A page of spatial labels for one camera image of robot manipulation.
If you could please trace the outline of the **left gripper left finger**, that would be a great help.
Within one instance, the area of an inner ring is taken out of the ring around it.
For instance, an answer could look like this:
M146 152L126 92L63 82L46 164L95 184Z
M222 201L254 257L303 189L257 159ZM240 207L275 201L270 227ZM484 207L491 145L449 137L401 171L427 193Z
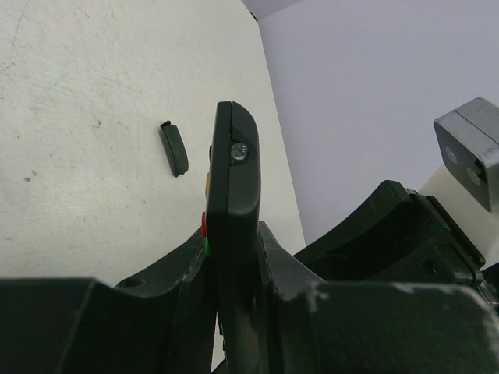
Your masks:
M215 311L204 244L196 232L114 287L2 280L2 372L208 373Z

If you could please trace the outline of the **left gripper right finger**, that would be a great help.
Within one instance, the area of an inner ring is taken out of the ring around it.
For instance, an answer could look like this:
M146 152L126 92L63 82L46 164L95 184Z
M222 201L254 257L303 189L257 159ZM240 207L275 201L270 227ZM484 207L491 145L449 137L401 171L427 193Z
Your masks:
M261 372L497 372L497 313L473 290L327 282L260 236Z

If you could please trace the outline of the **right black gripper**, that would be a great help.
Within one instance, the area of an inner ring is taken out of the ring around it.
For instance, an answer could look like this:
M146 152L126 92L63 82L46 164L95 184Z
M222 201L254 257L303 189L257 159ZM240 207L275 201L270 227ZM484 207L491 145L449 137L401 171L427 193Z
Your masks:
M295 257L326 281L467 286L498 302L498 272L433 196L385 180Z

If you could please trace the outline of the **black battery cover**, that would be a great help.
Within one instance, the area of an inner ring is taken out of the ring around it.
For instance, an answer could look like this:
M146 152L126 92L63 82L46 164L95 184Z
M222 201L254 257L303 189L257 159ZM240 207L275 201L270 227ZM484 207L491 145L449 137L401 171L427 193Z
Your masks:
M160 134L172 174L184 175L189 170L189 160L179 128L166 121L160 125Z

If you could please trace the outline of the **black remote control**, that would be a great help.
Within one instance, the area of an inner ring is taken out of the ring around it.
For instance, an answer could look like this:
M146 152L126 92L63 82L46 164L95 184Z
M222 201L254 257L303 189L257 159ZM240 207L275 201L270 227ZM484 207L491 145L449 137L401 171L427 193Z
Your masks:
M230 373L268 369L258 261L262 249L259 145L253 116L234 101L218 103L204 221Z

